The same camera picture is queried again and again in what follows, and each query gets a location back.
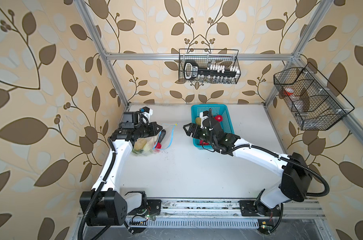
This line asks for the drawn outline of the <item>red tomato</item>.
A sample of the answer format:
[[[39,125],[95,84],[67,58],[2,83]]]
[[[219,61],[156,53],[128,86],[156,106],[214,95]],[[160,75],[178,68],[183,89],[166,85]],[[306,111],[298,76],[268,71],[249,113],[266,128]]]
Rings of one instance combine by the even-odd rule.
[[[205,142],[205,141],[203,141],[203,140],[200,140],[200,141],[199,141],[199,144],[200,144],[201,146],[208,146],[208,145],[209,145],[209,143],[207,143],[207,142]]]
[[[155,146],[156,150],[160,150],[162,148],[162,144],[161,143],[157,143]]]

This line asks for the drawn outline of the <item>clear zip top bag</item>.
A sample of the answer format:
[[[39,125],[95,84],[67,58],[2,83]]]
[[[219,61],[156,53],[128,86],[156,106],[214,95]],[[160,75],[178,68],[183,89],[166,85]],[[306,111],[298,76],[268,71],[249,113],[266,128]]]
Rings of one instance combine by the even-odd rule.
[[[154,137],[139,139],[135,142],[132,154],[149,156],[167,150],[173,143],[175,128],[178,124],[162,123],[163,129]]]

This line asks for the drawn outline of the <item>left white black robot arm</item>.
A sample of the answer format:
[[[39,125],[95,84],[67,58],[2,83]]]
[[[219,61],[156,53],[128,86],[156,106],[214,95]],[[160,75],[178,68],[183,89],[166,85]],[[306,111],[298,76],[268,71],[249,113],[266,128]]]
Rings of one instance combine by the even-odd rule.
[[[103,169],[92,189],[82,192],[80,205],[83,212],[77,238],[84,239],[84,229],[102,227],[93,238],[98,239],[111,226],[127,226],[126,217],[132,211],[148,211],[144,191],[120,194],[120,178],[125,162],[139,139],[155,137],[162,126],[150,122],[152,109],[143,107],[136,112],[125,112],[118,128],[108,137],[110,146]]]

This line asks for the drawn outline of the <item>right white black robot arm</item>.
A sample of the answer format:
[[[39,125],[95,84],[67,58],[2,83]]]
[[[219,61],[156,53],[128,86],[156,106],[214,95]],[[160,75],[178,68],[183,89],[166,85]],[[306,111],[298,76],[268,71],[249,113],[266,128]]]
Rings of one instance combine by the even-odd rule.
[[[251,161],[271,171],[280,182],[262,190],[254,205],[271,210],[289,202],[303,202],[307,197],[324,197],[329,194],[328,182],[310,169],[301,156],[279,154],[253,145],[238,135],[226,133],[218,121],[207,117],[201,125],[189,123],[183,126],[186,135],[208,143],[215,153],[230,155]]]

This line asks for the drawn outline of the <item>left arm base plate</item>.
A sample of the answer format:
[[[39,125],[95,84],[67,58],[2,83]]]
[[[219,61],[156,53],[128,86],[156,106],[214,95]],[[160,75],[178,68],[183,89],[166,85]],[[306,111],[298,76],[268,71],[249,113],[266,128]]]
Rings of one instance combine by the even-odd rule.
[[[161,213],[162,201],[160,199],[143,200],[138,208],[128,211],[128,216],[157,216]]]

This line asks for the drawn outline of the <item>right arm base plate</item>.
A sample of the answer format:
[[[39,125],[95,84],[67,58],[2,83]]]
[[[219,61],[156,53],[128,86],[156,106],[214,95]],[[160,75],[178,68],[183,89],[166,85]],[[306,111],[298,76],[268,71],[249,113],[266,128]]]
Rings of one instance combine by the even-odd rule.
[[[240,200],[239,208],[243,217],[279,217],[281,213],[280,205],[270,209],[262,203],[255,203],[255,200]]]

